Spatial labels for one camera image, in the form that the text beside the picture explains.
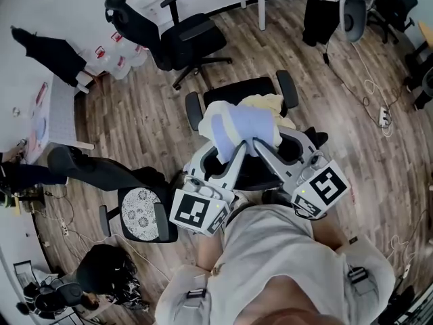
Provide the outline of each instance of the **black office chair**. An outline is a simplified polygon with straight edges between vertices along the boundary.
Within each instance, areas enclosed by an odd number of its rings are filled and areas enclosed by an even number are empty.
[[[106,0],[106,19],[124,38],[148,48],[161,70],[186,68],[173,83],[176,90],[181,88],[180,82],[194,69],[195,74],[203,76],[208,89],[212,89],[202,65],[214,62],[231,64],[231,58],[205,58],[227,44],[225,37],[204,14],[195,14],[180,22],[176,1],[164,0],[161,3],[161,7],[170,7],[175,23],[161,38],[157,25],[133,10],[127,5],[127,0]]]
[[[405,24],[407,14],[418,4],[417,0],[376,0],[375,10],[380,14],[380,17],[374,12],[368,13],[367,25],[377,24],[384,30],[383,43],[388,42],[388,34],[394,37],[394,44],[398,43],[398,38],[390,25],[401,31],[402,33],[411,25],[415,25],[412,18],[409,18],[409,23]]]
[[[294,108],[298,105],[298,94],[293,79],[287,71],[278,70],[277,78],[284,98],[280,115],[286,116],[288,108]],[[210,90],[203,95],[203,101],[206,108],[214,101],[227,101],[237,105],[244,98],[257,94],[277,94],[269,77],[248,79]],[[189,93],[185,98],[185,103],[189,124],[194,131],[197,131],[198,123],[203,119],[198,94],[195,91]],[[317,133],[314,127],[310,127],[304,133],[317,149],[328,139],[326,133]],[[299,159],[302,155],[302,146],[283,134],[281,137],[283,141],[279,146],[278,154],[286,161]],[[204,168],[207,175],[220,175],[225,170],[226,165],[222,165],[216,157],[217,151],[205,159]],[[281,180],[270,172],[261,158],[246,155],[234,188],[236,190],[255,191],[278,188],[281,185]]]
[[[102,232],[106,236],[111,236],[110,220],[120,215],[122,232],[129,240],[148,243],[169,243],[177,240],[177,227],[168,218],[173,199],[171,190],[178,175],[169,184],[163,174],[151,167],[132,171],[114,160],[91,158],[76,148],[66,146],[54,148],[48,154],[47,161],[49,170],[54,174],[78,179],[106,192],[117,190],[118,207],[109,212],[105,205],[99,208]],[[137,194],[137,206],[132,210],[129,207],[130,193],[137,188],[144,190]],[[145,206],[150,205],[153,205],[154,210],[154,215],[150,216],[152,222],[149,221],[150,217],[145,217],[149,210]],[[144,240],[138,237],[140,227],[154,224],[158,234],[155,239]]]

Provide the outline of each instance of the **floor plank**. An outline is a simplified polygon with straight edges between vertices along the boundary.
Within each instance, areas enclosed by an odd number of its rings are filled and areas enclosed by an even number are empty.
[[[389,256],[391,238],[398,234],[401,242],[408,240],[420,214],[427,210],[407,250],[407,254],[417,254],[411,260],[405,285],[413,284],[420,293],[433,277],[433,267],[425,253],[430,237],[432,125],[425,112],[412,108],[413,94],[404,91],[391,109],[392,136],[384,137],[364,108],[323,63],[324,47],[311,48],[302,42],[305,5],[306,0],[268,1],[267,28],[263,32],[257,26],[256,5],[215,16],[216,25],[228,41],[219,53],[233,57],[233,63],[209,65],[206,72],[215,87],[259,76],[270,76],[277,86],[275,71],[290,72],[300,96],[299,106],[290,110],[290,117],[299,129],[314,125],[319,131],[328,132],[329,141],[323,151],[337,161],[352,184],[351,195],[336,206],[348,236],[367,234]],[[383,45],[376,30],[368,28],[357,48],[390,103],[400,93],[400,84],[407,75],[402,54],[410,52],[410,46],[405,40],[398,47],[392,43]],[[369,95],[364,90],[367,72],[341,32],[332,37],[328,52],[335,71],[360,100],[369,98],[367,109],[377,117],[383,100],[378,92]],[[191,74],[178,92],[171,87],[176,75],[174,71],[158,70],[148,60],[122,81],[104,77],[104,94],[94,87],[90,94],[78,96],[77,130],[81,138],[95,144],[90,154],[112,158],[132,169],[152,166],[170,179],[204,143],[189,128],[184,104],[190,91],[205,92],[204,81]],[[61,195],[60,188],[50,189]],[[115,193],[104,193],[75,180],[70,181],[67,189],[74,207],[70,227],[93,240],[103,239],[98,208],[101,204],[114,208]],[[57,213],[66,221],[71,218],[72,211],[65,199],[50,198],[47,202],[49,215]],[[113,231],[120,234],[119,220],[113,222]],[[92,243],[81,242],[73,232],[64,240],[56,221],[38,216],[37,224],[41,239],[50,241],[45,250],[51,264],[68,272],[74,270],[79,261],[74,255],[84,255]],[[152,302],[152,309],[147,316],[115,306],[105,311],[102,318],[109,320],[109,324],[152,324],[165,279],[120,238],[107,242],[124,246],[131,253],[139,268],[143,294]],[[131,244],[169,277],[180,264],[194,261],[193,238],[186,232],[181,231],[179,241],[174,244]],[[403,262],[403,248],[396,246],[390,262],[399,275],[410,257]]]

